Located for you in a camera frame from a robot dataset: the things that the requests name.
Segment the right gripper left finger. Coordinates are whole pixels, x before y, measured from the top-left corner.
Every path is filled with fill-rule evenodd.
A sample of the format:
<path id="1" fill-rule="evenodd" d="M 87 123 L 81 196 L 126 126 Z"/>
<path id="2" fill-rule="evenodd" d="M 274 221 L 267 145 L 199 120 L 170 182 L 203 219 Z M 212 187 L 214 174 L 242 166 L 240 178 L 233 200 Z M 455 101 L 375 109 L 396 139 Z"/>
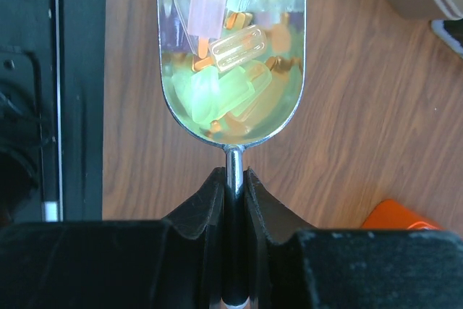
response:
<path id="1" fill-rule="evenodd" d="M 3 308 L 218 308 L 224 170 L 160 220 L 1 230 Z"/>

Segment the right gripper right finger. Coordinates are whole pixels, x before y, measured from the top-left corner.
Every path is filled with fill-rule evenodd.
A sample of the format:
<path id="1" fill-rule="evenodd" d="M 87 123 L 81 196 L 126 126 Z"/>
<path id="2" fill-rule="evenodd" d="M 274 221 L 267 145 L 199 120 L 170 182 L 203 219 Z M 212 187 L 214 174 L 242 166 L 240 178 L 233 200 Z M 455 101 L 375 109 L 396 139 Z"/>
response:
<path id="1" fill-rule="evenodd" d="M 253 308 L 460 308 L 462 239 L 438 230 L 318 229 L 245 172 Z"/>

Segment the metal candy scoop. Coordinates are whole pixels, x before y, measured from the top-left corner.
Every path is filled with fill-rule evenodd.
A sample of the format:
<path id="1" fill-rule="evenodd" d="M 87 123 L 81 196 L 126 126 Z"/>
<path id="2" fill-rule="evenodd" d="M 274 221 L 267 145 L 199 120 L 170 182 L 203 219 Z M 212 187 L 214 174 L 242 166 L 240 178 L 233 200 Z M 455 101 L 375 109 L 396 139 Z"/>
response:
<path id="1" fill-rule="evenodd" d="M 243 154 L 280 132 L 300 102 L 307 0 L 158 0 L 162 83 L 169 108 L 195 137 L 222 148 L 222 300 L 250 298 Z"/>

